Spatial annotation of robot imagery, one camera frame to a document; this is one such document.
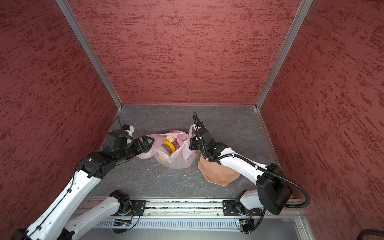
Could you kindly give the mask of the pink plastic bag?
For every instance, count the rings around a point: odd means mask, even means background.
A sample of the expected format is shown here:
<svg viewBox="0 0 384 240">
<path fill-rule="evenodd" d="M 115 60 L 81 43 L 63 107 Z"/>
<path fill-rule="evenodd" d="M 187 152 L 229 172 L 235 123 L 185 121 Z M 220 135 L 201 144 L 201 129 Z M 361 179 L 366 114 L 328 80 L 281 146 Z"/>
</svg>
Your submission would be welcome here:
<svg viewBox="0 0 384 240">
<path fill-rule="evenodd" d="M 151 134 L 154 144 L 150 151 L 138 155 L 140 159 L 154 158 L 160 164 L 175 170 L 186 169 L 201 155 L 199 150 L 190 150 L 190 140 L 195 137 L 195 127 L 190 126 L 187 133 L 173 130 L 166 134 Z"/>
</svg>

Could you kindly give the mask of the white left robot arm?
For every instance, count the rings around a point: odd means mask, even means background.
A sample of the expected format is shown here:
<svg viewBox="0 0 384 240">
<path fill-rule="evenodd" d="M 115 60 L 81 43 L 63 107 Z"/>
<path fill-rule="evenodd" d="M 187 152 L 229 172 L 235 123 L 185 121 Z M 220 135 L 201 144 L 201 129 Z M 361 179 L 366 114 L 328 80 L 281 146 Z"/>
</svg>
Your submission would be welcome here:
<svg viewBox="0 0 384 240">
<path fill-rule="evenodd" d="M 147 153 L 154 138 L 142 136 L 128 143 L 129 136 L 119 134 L 107 141 L 102 151 L 82 160 L 65 189 L 47 210 L 27 229 L 16 230 L 13 240 L 77 240 L 103 219 L 118 214 L 132 220 L 135 209 L 128 194 L 116 190 L 101 204 L 70 220 L 88 193 L 116 166 Z"/>
</svg>

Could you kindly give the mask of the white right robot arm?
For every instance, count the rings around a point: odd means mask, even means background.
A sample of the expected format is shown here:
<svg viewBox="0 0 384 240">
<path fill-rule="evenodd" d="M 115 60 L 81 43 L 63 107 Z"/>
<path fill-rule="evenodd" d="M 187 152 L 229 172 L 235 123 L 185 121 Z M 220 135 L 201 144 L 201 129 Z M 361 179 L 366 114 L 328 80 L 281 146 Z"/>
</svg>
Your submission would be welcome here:
<svg viewBox="0 0 384 240">
<path fill-rule="evenodd" d="M 226 144 L 216 142 L 205 127 L 195 127 L 196 136 L 190 140 L 191 150 L 200 150 L 208 165 L 209 179 L 221 178 L 227 174 L 219 173 L 219 168 L 227 168 L 251 181 L 255 190 L 244 190 L 235 200 L 235 208 L 245 214 L 255 208 L 263 208 L 279 215 L 292 195 L 280 167 L 254 162 Z"/>
</svg>

